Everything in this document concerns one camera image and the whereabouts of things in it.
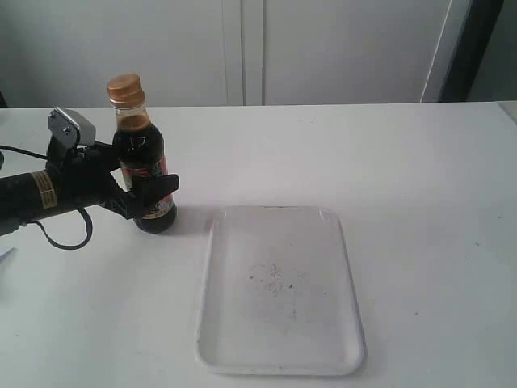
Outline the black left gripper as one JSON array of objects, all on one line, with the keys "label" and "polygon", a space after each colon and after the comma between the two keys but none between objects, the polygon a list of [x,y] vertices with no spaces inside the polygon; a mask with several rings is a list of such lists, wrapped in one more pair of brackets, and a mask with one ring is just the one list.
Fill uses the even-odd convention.
[{"label": "black left gripper", "polygon": [[120,168],[116,148],[101,141],[65,150],[51,138],[45,170],[53,184],[57,205],[46,210],[51,217],[80,208],[99,205],[125,219],[158,219],[173,208],[172,193],[179,188],[176,174],[132,177],[128,194],[112,172]]}]

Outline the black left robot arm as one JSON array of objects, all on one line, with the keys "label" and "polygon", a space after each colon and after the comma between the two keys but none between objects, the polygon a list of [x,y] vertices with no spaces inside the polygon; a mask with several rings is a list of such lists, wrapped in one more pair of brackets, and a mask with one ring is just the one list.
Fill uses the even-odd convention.
[{"label": "black left robot arm", "polygon": [[1,178],[1,235],[29,224],[42,227],[45,218],[77,211],[85,222],[85,240],[75,246],[51,242],[64,250],[76,250],[93,234],[87,207],[99,205],[126,220],[141,218],[179,188],[179,177],[171,174],[144,178],[125,191],[111,174],[120,168],[116,150],[100,141],[74,146],[62,156],[60,150],[59,141],[52,137],[43,170]]}]

